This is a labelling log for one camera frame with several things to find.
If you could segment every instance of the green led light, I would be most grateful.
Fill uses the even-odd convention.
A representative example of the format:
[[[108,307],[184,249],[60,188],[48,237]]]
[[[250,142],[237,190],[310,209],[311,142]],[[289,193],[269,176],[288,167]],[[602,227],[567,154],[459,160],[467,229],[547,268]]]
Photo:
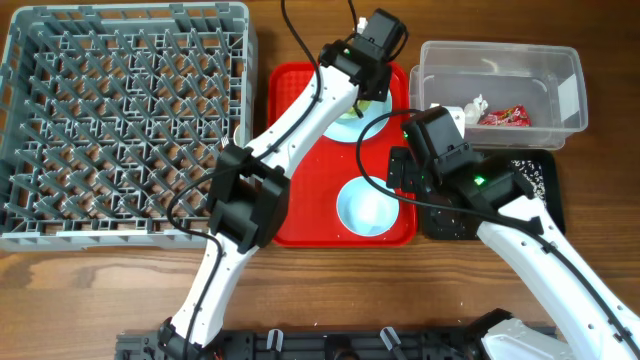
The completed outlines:
[[[487,180],[485,178],[483,178],[482,176],[476,176],[473,181],[475,181],[475,183],[480,186],[482,184],[484,184]]]

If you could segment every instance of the red tray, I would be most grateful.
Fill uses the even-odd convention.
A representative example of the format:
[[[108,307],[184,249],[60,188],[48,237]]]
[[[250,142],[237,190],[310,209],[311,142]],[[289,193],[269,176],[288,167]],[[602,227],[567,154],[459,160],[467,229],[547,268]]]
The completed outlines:
[[[391,96],[393,110],[409,106],[407,75],[392,64]],[[309,63],[278,66],[269,80],[269,125],[272,125],[300,95],[313,75]],[[371,176],[386,181],[389,151],[406,146],[400,123],[403,116],[392,117],[387,125],[362,144],[362,162]],[[360,176],[356,165],[355,144],[343,144],[324,136],[311,148],[291,179],[289,213],[274,241],[286,247],[385,247],[409,242],[417,231],[416,208],[400,203],[396,223],[375,237],[349,231],[338,218],[336,199],[340,189]]]

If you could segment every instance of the black metal base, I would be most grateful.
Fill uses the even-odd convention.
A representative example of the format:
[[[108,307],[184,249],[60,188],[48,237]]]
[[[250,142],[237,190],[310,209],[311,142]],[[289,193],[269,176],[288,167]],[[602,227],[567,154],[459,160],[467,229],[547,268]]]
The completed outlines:
[[[534,330],[555,336],[555,327]],[[399,331],[401,349],[408,360],[464,360],[465,328],[439,327],[424,331]],[[200,359],[224,360],[325,360],[326,339],[344,335],[362,360],[395,360],[379,332],[284,333],[281,353],[267,350],[267,334],[248,331],[223,331],[202,353]],[[116,360],[174,360],[158,347],[157,331],[144,335],[119,335]]]

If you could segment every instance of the white tissue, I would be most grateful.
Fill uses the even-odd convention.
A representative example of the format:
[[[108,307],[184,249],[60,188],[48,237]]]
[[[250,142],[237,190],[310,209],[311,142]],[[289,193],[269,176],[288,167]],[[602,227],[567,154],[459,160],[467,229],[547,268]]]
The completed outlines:
[[[470,125],[477,124],[480,116],[484,115],[484,111],[489,107],[486,100],[482,100],[482,94],[473,99],[472,103],[464,107],[464,122]]]

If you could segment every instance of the light blue bowl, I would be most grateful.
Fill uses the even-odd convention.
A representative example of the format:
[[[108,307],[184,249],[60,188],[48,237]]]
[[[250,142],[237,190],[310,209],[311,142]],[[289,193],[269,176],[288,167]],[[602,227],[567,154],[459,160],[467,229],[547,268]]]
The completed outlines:
[[[388,189],[383,180],[372,179]],[[336,207],[342,225],[356,235],[367,237],[378,236],[391,229],[400,211],[398,200],[379,192],[362,176],[342,187]]]

